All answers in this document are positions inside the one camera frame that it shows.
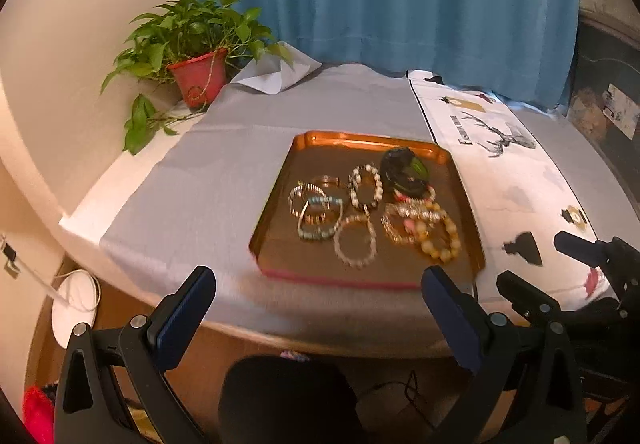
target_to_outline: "yellow bead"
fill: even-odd
[[[420,248],[424,254],[430,254],[432,250],[435,249],[433,246],[433,242],[431,240],[425,240],[420,244]]]

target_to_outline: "wooden floor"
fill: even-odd
[[[102,300],[98,307],[94,329],[121,327],[136,314],[146,314],[152,308],[127,296],[108,284],[102,284]],[[244,356],[279,354],[281,349],[265,347],[201,327],[180,365],[166,377],[194,420],[218,442],[218,399],[226,371]],[[58,346],[49,328],[36,369],[36,384],[43,386],[58,380],[65,351]],[[411,370],[417,372],[420,392],[426,402],[418,403],[421,411],[433,423],[438,423],[449,411],[468,382],[469,375],[453,359],[439,360],[366,360],[355,358],[322,358],[334,362],[345,374],[354,392],[370,390],[374,384],[386,381],[406,381]],[[136,399],[126,370],[116,368],[116,376],[127,398]],[[404,398],[404,387],[389,385],[366,395],[359,401],[358,415],[371,432],[375,444],[422,442],[430,430]]]

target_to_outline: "screw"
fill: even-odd
[[[500,314],[499,312],[494,312],[489,316],[492,324],[497,327],[503,327],[507,324],[507,317],[504,314]]]
[[[556,334],[562,334],[564,332],[564,327],[557,321],[552,321],[549,328],[551,328],[551,331]]]
[[[143,315],[134,316],[130,321],[130,325],[135,329],[142,328],[143,326],[145,326],[145,323],[146,323],[146,316],[143,316]]]
[[[78,325],[74,327],[74,335],[76,336],[81,336],[85,332],[86,332],[86,323],[78,323]]]

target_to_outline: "turquoise beaded bracelet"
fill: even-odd
[[[332,224],[328,229],[323,229],[322,224],[318,225],[315,230],[305,231],[302,229],[302,223],[305,220],[305,213],[309,205],[322,204],[325,209],[328,209],[332,205],[338,205],[340,207],[340,215],[338,220]],[[305,206],[300,212],[298,217],[298,236],[302,239],[329,239],[335,234],[335,230],[338,228],[338,224],[342,221],[342,214],[344,213],[344,201],[335,197],[311,197],[306,201]]]

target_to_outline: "orange tray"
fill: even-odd
[[[366,163],[380,167],[383,153],[398,146],[407,146],[420,157],[430,172],[436,201],[458,226],[462,242],[460,255],[442,265],[443,268],[458,286],[472,284],[484,268],[484,253],[451,154],[430,142],[335,131],[308,131],[294,137],[249,243],[260,271],[269,277],[303,283],[379,289],[420,288],[424,269],[434,261],[418,246],[396,245],[386,236],[380,220],[384,204],[393,201],[392,195],[385,193],[383,204],[371,214],[378,255],[372,264],[362,268],[352,268],[341,262],[335,255],[331,239],[300,240],[298,221],[289,212],[289,191],[298,181],[309,182],[319,175],[331,175],[346,182],[354,167]],[[346,190],[329,187],[325,192],[346,201],[345,215],[354,213]],[[367,200],[364,192],[363,189],[362,198]],[[367,252],[367,240],[366,229],[359,226],[345,230],[340,241],[343,251],[350,257],[362,257]]]

